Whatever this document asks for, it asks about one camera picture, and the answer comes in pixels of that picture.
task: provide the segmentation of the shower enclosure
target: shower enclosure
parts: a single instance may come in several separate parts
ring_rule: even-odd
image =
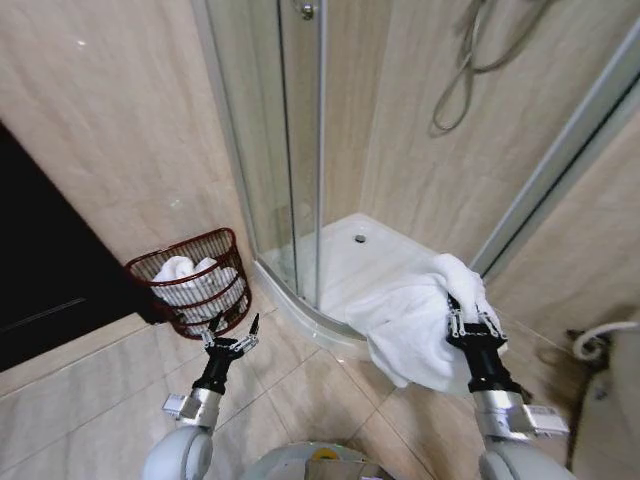
[[[480,63],[535,2],[493,3]],[[468,5],[193,0],[256,269],[326,346],[361,355],[345,306],[435,252],[487,273],[636,74],[637,1],[551,2],[518,57],[475,80],[465,121],[434,134]]]

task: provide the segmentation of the glass shower door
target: glass shower door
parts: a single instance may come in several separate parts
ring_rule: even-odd
[[[207,0],[256,255],[316,305],[319,12]]]
[[[257,256],[297,290],[277,0],[209,0]]]

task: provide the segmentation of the black door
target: black door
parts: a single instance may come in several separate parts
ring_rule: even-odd
[[[134,310],[124,269],[0,126],[4,245],[0,370]]]

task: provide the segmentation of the tile grout line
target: tile grout line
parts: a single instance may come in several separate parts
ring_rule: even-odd
[[[360,425],[358,425],[358,427],[356,428],[356,431],[351,434],[351,436],[347,439],[346,443],[349,443],[351,440],[353,440],[353,437],[355,437],[358,434],[358,432],[360,430],[362,430],[362,427],[364,427],[364,425],[369,420],[371,420],[371,417],[373,417],[377,412],[378,412],[378,410],[374,407],[373,412],[371,412],[371,414],[364,420],[364,422],[362,422]]]
[[[269,315],[271,315],[271,314],[272,314],[273,312],[275,312],[276,310],[277,310],[277,308],[275,308],[274,310],[272,310],[272,311],[270,311],[270,312],[266,313],[266,314],[265,314],[265,318],[266,318],[266,317],[268,317]],[[64,370],[64,369],[66,369],[66,368],[71,367],[72,365],[75,365],[75,364],[77,364],[77,363],[79,363],[79,362],[81,362],[81,361],[83,361],[83,360],[85,360],[85,359],[87,359],[87,358],[90,358],[90,357],[92,357],[92,356],[94,356],[94,355],[96,355],[96,354],[98,354],[98,353],[102,352],[103,350],[106,350],[107,348],[109,348],[109,347],[111,347],[111,346],[113,346],[113,345],[115,345],[115,344],[117,344],[117,343],[120,343],[120,342],[125,341],[126,339],[128,339],[128,338],[130,338],[130,337],[133,337],[134,335],[141,334],[142,332],[146,331],[146,330],[147,330],[147,329],[149,329],[149,328],[152,328],[153,326],[154,326],[154,325],[145,325],[144,327],[142,327],[142,328],[140,328],[140,329],[138,329],[138,330],[136,330],[136,331],[134,331],[134,332],[131,332],[131,334],[129,334],[129,335],[127,335],[127,336],[123,337],[123,338],[120,338],[120,339],[116,340],[115,342],[112,342],[112,343],[110,343],[109,345],[106,345],[106,346],[104,346],[104,347],[100,348],[99,350],[96,350],[96,351],[94,351],[94,352],[90,353],[89,355],[85,355],[84,357],[81,357],[81,358],[79,358],[79,359],[77,359],[77,360],[73,361],[72,363],[69,363],[68,365],[65,365],[64,367],[62,367],[62,368],[60,368],[60,369],[55,370],[54,372],[51,372],[51,373],[49,373],[49,374],[47,374],[47,375],[45,375],[45,376],[43,376],[43,377],[41,377],[41,378],[39,378],[39,379],[37,379],[37,380],[34,380],[33,382],[30,382],[30,383],[28,383],[27,385],[24,385],[24,386],[20,387],[19,389],[14,390],[13,392],[9,392],[9,393],[7,393],[6,395],[3,395],[2,397],[0,397],[0,400],[2,400],[4,397],[6,397],[6,396],[8,396],[8,395],[12,395],[12,394],[14,394],[14,393],[16,393],[16,392],[19,392],[20,390],[22,390],[23,388],[27,387],[28,385],[32,385],[33,383],[36,383],[36,382],[37,382],[37,381],[39,381],[39,380],[43,380],[44,378],[46,378],[46,377],[48,377],[48,376],[54,375],[54,374],[55,374],[55,373],[57,373],[57,372],[60,372],[60,371],[62,371],[62,370]],[[158,353],[160,353],[160,351],[161,351],[162,349],[160,348],[160,344],[159,344],[159,342],[158,342],[158,337],[157,337],[157,335],[156,335],[156,332],[155,332],[155,331],[154,331],[154,332],[152,332],[152,333],[153,333],[153,341],[154,341],[154,343],[156,344],[156,347],[157,347],[157,348],[158,348],[158,350],[159,350],[159,352],[158,352]],[[134,397],[134,396],[135,396],[135,395],[137,395],[138,393],[142,392],[142,391],[143,391],[143,390],[145,390],[146,388],[149,388],[151,385],[153,385],[153,384],[155,384],[155,383],[157,383],[157,382],[159,382],[159,381],[162,381],[162,382],[164,383],[165,390],[168,392],[168,391],[169,391],[169,385],[168,385],[168,383],[167,383],[167,376],[168,376],[169,374],[171,374],[171,373],[175,372],[175,371],[176,371],[176,370],[178,370],[179,368],[183,367],[183,366],[184,366],[184,365],[186,365],[187,363],[189,363],[189,362],[191,362],[191,361],[195,360],[196,358],[198,358],[198,357],[199,357],[200,355],[202,355],[203,353],[206,353],[206,352],[203,350],[202,352],[198,353],[198,354],[197,354],[197,355],[195,355],[194,357],[191,357],[190,359],[188,359],[188,360],[186,360],[186,361],[182,362],[180,365],[178,365],[178,366],[177,366],[177,367],[175,367],[174,369],[170,370],[169,372],[166,372],[166,373],[165,373],[165,372],[163,372],[162,376],[160,376],[160,377],[156,378],[155,380],[153,380],[153,381],[151,381],[151,382],[149,382],[149,383],[145,384],[144,386],[140,387],[139,389],[136,389],[136,390],[132,391],[129,395],[127,395],[127,396],[123,397],[122,399],[120,399],[119,401],[117,401],[116,403],[114,403],[113,405],[111,405],[109,408],[107,408],[106,410],[103,410],[102,412],[97,413],[96,415],[94,415],[94,416],[90,417],[89,419],[87,419],[86,421],[84,421],[84,422],[82,422],[81,424],[77,425],[76,427],[72,428],[71,430],[69,430],[69,431],[67,431],[67,432],[63,433],[62,435],[60,435],[60,436],[58,436],[58,437],[56,437],[56,438],[52,439],[50,442],[46,443],[46,444],[45,444],[45,445],[43,445],[41,448],[39,448],[39,449],[37,449],[37,450],[35,450],[35,451],[31,452],[29,455],[27,455],[27,456],[26,456],[26,457],[24,457],[23,459],[19,460],[18,462],[16,462],[16,463],[14,463],[14,464],[10,465],[10,466],[9,466],[9,467],[7,467],[6,469],[4,469],[4,470],[0,470],[0,475],[2,475],[2,474],[4,474],[4,473],[8,472],[8,471],[9,471],[9,470],[11,470],[12,468],[14,468],[14,467],[16,467],[16,466],[20,465],[21,463],[23,463],[23,462],[27,461],[28,459],[30,459],[31,457],[33,457],[33,456],[37,455],[38,453],[42,452],[43,450],[47,449],[48,447],[50,447],[50,446],[51,446],[51,445],[53,445],[54,443],[56,443],[56,442],[58,442],[58,441],[62,440],[63,438],[65,438],[65,437],[67,437],[67,436],[71,435],[71,434],[72,434],[72,433],[74,433],[75,431],[77,431],[77,430],[79,430],[80,428],[82,428],[84,425],[86,425],[86,424],[88,424],[88,423],[92,422],[92,421],[93,421],[93,420],[95,420],[96,418],[99,418],[99,417],[101,417],[102,415],[104,415],[105,413],[107,413],[107,412],[109,412],[109,411],[113,410],[113,409],[114,409],[114,408],[116,408],[118,405],[122,404],[123,402],[126,402],[126,401],[127,401],[127,400],[129,400],[130,398]],[[231,420],[232,418],[236,417],[240,412],[242,412],[244,409],[246,409],[247,407],[249,407],[252,403],[254,403],[258,398],[260,398],[262,395],[264,395],[264,394],[267,392],[267,390],[264,388],[264,386],[263,386],[263,385],[262,385],[262,383],[260,382],[260,379],[259,379],[259,378],[258,378],[258,382],[260,383],[260,386],[262,386],[262,388],[263,388],[263,392],[262,392],[260,395],[258,395],[255,399],[253,399],[251,402],[249,402],[247,405],[245,405],[243,408],[241,408],[238,412],[236,412],[232,417],[230,417],[230,418],[228,418],[227,420],[225,420],[225,422],[224,422],[224,423],[222,423],[222,424],[220,425],[220,427],[217,427],[215,430],[217,430],[218,428],[221,428],[223,425],[225,425],[227,422],[229,422],[229,420]]]
[[[291,443],[291,442],[293,442],[293,440],[292,440],[293,437],[291,436],[291,432],[287,428],[287,424],[282,420],[282,416],[280,415],[280,412],[278,411],[278,408],[276,407],[276,404],[273,401],[273,398],[271,398],[271,395],[269,394],[270,390],[271,389],[265,390],[264,393],[267,394],[267,398],[269,398],[269,402],[271,403],[271,407],[273,408],[273,411],[276,412],[276,416],[278,417],[278,420],[280,421],[280,425],[282,425],[282,428],[284,429],[284,432],[287,434],[287,438],[289,439],[289,443]]]
[[[377,410],[377,409],[378,409],[378,407],[375,405],[375,403],[373,403],[373,400],[372,400],[371,398],[369,398],[369,395],[367,395],[367,393],[366,393],[366,392],[365,392],[365,391],[360,387],[360,384],[356,381],[356,379],[355,379],[355,378],[353,378],[353,377],[351,376],[351,374],[349,373],[349,371],[348,371],[346,368],[344,368],[344,366],[342,365],[342,363],[340,363],[340,361],[335,357],[335,355],[334,355],[332,352],[329,352],[329,353],[331,354],[331,356],[333,357],[333,359],[336,361],[336,363],[337,363],[338,365],[340,365],[340,368],[342,368],[342,371],[343,371],[344,373],[346,373],[346,374],[347,374],[347,377],[349,377],[349,380],[351,380],[351,382],[352,382],[352,383],[353,383],[353,384],[358,388],[358,390],[360,390],[360,391],[362,392],[362,394],[365,396],[365,398],[366,398],[367,400],[369,400],[369,402],[370,402],[370,403],[371,403],[371,405],[373,406],[374,410]],[[380,402],[380,405],[382,405],[382,404],[385,402],[385,400],[386,400],[387,398],[389,398],[393,392],[395,392],[395,390],[396,390],[396,386],[394,385],[394,389],[393,389],[391,392],[389,392],[389,394],[388,394],[386,397],[384,397],[384,398],[382,399],[382,401]]]
[[[422,459],[418,456],[418,454],[413,450],[413,448],[411,448],[411,445],[409,445],[406,440],[404,439],[404,437],[400,434],[400,432],[396,429],[395,425],[393,424],[393,422],[391,420],[389,420],[387,418],[387,416],[384,414],[384,412],[382,410],[380,410],[379,408],[376,409],[376,411],[380,414],[380,416],[384,419],[384,421],[387,423],[387,425],[389,425],[389,427],[391,427],[391,430],[393,430],[393,432],[398,436],[398,438],[400,439],[400,441],[404,444],[405,447],[407,447],[407,449],[409,450],[409,452],[411,452],[411,455],[413,455],[413,458],[415,458],[418,463],[420,463],[420,465],[422,465],[424,467],[424,469],[427,471],[427,473],[429,475],[431,475],[431,480],[437,480],[438,477],[436,476],[436,474],[434,472],[431,471],[431,469],[422,461]]]
[[[278,380],[276,383],[274,383],[273,385],[271,385],[271,387],[269,387],[268,390],[272,390],[276,385],[278,385],[279,383],[281,383],[285,378],[287,378],[289,375],[291,375],[293,372],[295,372],[296,370],[298,370],[302,365],[304,365],[309,359],[315,357],[317,355],[317,353],[319,351],[323,350],[322,348],[318,347],[318,350],[316,350],[315,352],[313,352],[311,355],[309,355],[307,358],[305,358],[302,362],[300,362],[300,364],[294,368],[293,370],[291,370],[289,373],[287,373],[286,375],[284,375],[280,380]]]
[[[76,432],[77,430],[79,430],[80,428],[84,427],[85,425],[87,425],[88,423],[92,422],[93,420],[101,417],[102,415],[110,412],[111,410],[113,410],[114,408],[116,408],[117,406],[121,405],[122,403],[126,402],[127,400],[129,400],[130,398],[133,398],[134,396],[136,396],[138,393],[142,392],[143,390],[149,388],[151,385],[154,385],[155,383],[158,383],[162,381],[162,383],[164,383],[165,385],[165,389],[168,391],[169,390],[169,386],[167,385],[166,382],[166,377],[162,376],[160,378],[157,378],[155,380],[153,380],[152,382],[146,384],[145,386],[143,386],[142,388],[136,390],[135,392],[133,392],[131,395],[128,395],[124,398],[122,398],[121,400],[119,400],[118,402],[114,403],[111,407],[107,408],[106,410],[94,415],[93,417],[89,418],[88,420],[82,422],[80,425],[78,425],[77,427],[72,428],[71,430],[69,430],[68,432],[63,433],[62,435],[60,435],[59,437],[54,438],[53,440],[51,440],[49,443],[47,443],[46,445],[43,445],[41,448],[37,449],[36,451],[30,453],[29,455],[27,455],[25,458],[19,460],[18,462],[14,463],[13,465],[10,465],[8,468],[4,469],[4,470],[0,470],[0,475],[3,475],[4,473],[8,472],[9,470],[11,470],[14,467],[17,467],[18,465],[20,465],[21,463],[29,460],[31,457],[37,455],[38,453],[42,452],[43,450],[46,450],[47,448],[49,448],[51,445],[53,445],[54,443],[62,440],[65,437],[70,436],[72,433]]]
[[[58,368],[57,370],[53,370],[53,371],[51,371],[51,372],[45,373],[45,374],[44,374],[44,375],[42,375],[41,377],[38,377],[38,378],[36,378],[36,379],[34,379],[34,380],[30,381],[29,383],[26,383],[26,384],[24,384],[24,385],[22,385],[22,386],[20,386],[20,387],[16,388],[15,390],[12,390],[12,391],[10,391],[10,392],[5,393],[4,395],[1,395],[1,396],[0,396],[0,401],[2,401],[4,398],[6,398],[6,397],[8,397],[8,396],[10,396],[10,395],[13,395],[13,394],[15,394],[15,393],[18,393],[18,392],[20,392],[20,391],[24,390],[25,388],[27,388],[27,387],[29,387],[29,386],[33,385],[34,383],[37,383],[37,382],[39,382],[39,381],[41,381],[41,380],[44,380],[44,379],[45,379],[45,378],[47,378],[47,377],[51,377],[52,375],[55,375],[55,374],[56,374],[56,373],[58,373],[58,372],[61,372],[61,371],[63,371],[63,370],[66,370],[67,368],[70,368],[70,367],[72,367],[72,366],[74,366],[74,365],[76,365],[76,364],[78,364],[78,363],[80,363],[80,362],[82,362],[82,361],[84,361],[84,360],[86,360],[86,359],[88,359],[88,358],[91,358],[91,357],[93,357],[93,356],[97,355],[98,353],[101,353],[101,352],[103,352],[104,350],[107,350],[108,348],[111,348],[112,346],[114,346],[114,345],[116,345],[116,344],[118,344],[118,343],[120,343],[120,342],[124,342],[125,340],[127,340],[127,339],[129,339],[129,338],[133,337],[134,335],[138,335],[138,334],[140,334],[140,333],[144,332],[145,330],[147,330],[147,329],[148,329],[148,328],[150,328],[150,327],[153,327],[153,325],[147,324],[147,325],[145,325],[144,327],[139,328],[138,330],[135,330],[135,331],[131,332],[130,334],[128,334],[128,335],[126,335],[126,336],[124,336],[124,337],[122,337],[122,338],[119,338],[119,339],[117,339],[117,340],[114,340],[113,342],[111,342],[111,343],[109,343],[109,344],[107,344],[107,345],[104,345],[104,346],[100,347],[99,349],[97,349],[97,350],[95,350],[95,351],[93,351],[93,352],[90,352],[90,353],[88,353],[87,355],[85,355],[85,356],[83,356],[83,357],[77,358],[77,359],[73,360],[72,362],[67,363],[66,365],[61,366],[61,367],[60,367],[60,368]]]
[[[494,307],[494,310],[496,311],[496,313],[499,314],[499,316],[501,318],[504,318],[507,323],[515,323],[516,324],[516,328],[520,327],[523,330],[525,330],[528,334],[531,334],[532,336],[538,338],[539,340],[542,340],[543,342],[547,343],[548,345],[550,345],[552,347],[555,347],[558,350],[561,350],[561,351],[565,352],[566,354],[568,354],[570,356],[573,356],[573,352],[570,349],[567,349],[566,347],[562,347],[562,346],[558,345],[557,343],[555,343],[554,341],[548,339],[544,335],[541,335],[540,333],[536,332],[534,329],[532,329],[528,325],[522,323],[520,320],[516,320],[514,318],[511,318],[510,314],[507,314],[506,312],[503,312],[500,309],[495,308],[495,307]]]

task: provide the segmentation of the white towel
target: white towel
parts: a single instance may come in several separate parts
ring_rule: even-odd
[[[214,265],[216,261],[212,258],[203,258],[198,265],[193,265],[193,261],[187,257],[175,256],[168,259],[161,267],[158,274],[153,278],[154,282],[168,282],[180,278],[189,277],[196,273],[200,273]],[[227,288],[229,283],[238,275],[235,268],[214,268],[212,272],[198,277],[188,282],[177,285],[163,285],[152,287],[151,290],[167,304],[172,307],[180,307],[198,303],[207,298],[213,297],[218,292]],[[198,307],[190,307],[178,309],[184,314],[186,323],[198,323],[210,320],[220,312],[228,309],[233,305],[244,293],[245,282],[242,278],[238,280],[223,293],[220,297],[207,302]],[[248,301],[246,296],[240,300],[239,311],[242,313],[247,307]],[[218,329],[226,328],[227,323],[224,317],[218,324]],[[203,331],[206,326],[188,327],[187,332],[197,334]]]
[[[415,382],[467,392],[471,374],[464,354],[446,342],[447,293],[460,303],[464,321],[478,321],[478,305],[499,325],[480,276],[449,254],[346,307],[347,323],[367,338],[371,359],[397,387]]]

